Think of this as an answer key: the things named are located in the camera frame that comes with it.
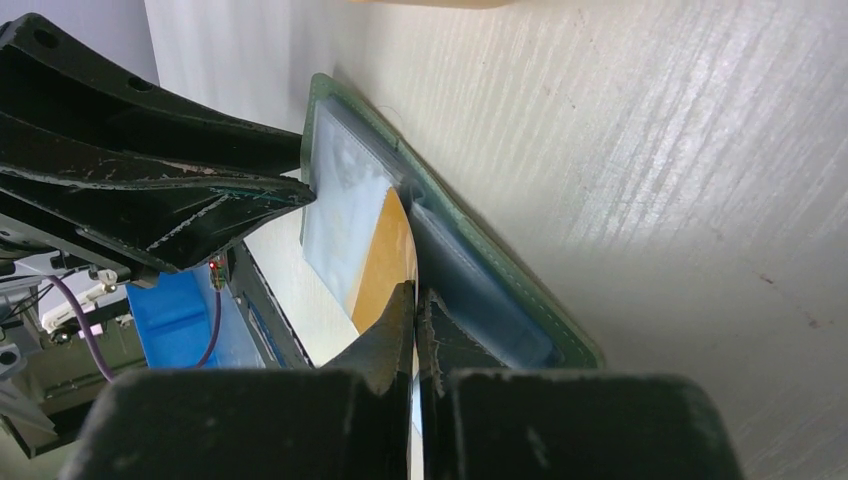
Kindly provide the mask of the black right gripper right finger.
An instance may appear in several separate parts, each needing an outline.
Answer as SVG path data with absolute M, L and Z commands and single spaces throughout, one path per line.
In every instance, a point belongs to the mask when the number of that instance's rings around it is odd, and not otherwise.
M 426 290 L 416 318 L 428 479 L 739 479 L 721 416 L 674 375 L 510 369 Z

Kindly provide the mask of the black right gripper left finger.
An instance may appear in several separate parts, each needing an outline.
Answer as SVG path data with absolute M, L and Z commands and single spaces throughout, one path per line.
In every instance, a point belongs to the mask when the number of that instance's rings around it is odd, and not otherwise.
M 404 479 L 416 287 L 313 369 L 135 370 L 95 401 L 64 479 Z

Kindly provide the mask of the green leather card holder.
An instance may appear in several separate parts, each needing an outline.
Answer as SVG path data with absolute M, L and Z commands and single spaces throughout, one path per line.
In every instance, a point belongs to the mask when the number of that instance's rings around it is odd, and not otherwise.
M 601 349 L 502 248 L 364 96 L 312 77 L 301 174 L 315 192 L 302 217 L 306 262 L 346 313 L 384 199 L 409 220 L 418 283 L 435 290 L 461 329 L 513 368 L 596 369 Z

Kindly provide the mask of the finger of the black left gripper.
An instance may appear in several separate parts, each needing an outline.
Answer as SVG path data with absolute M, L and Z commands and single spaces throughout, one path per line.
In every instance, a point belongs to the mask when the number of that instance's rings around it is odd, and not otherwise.
M 1 117 L 1 223 L 116 271 L 176 273 L 315 196 L 292 175 L 188 172 Z
M 36 13 L 1 27 L 1 111 L 54 136 L 188 172 L 281 176 L 300 166 L 300 135 L 164 90 Z

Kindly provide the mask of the gold card with stripe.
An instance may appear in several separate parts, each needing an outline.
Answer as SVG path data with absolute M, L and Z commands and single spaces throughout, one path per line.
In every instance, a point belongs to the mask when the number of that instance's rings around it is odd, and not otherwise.
M 382 315 L 397 284 L 412 281 L 418 291 L 418 263 L 410 222 L 400 196 L 389 187 L 368 250 L 355 276 L 345 308 L 358 334 Z

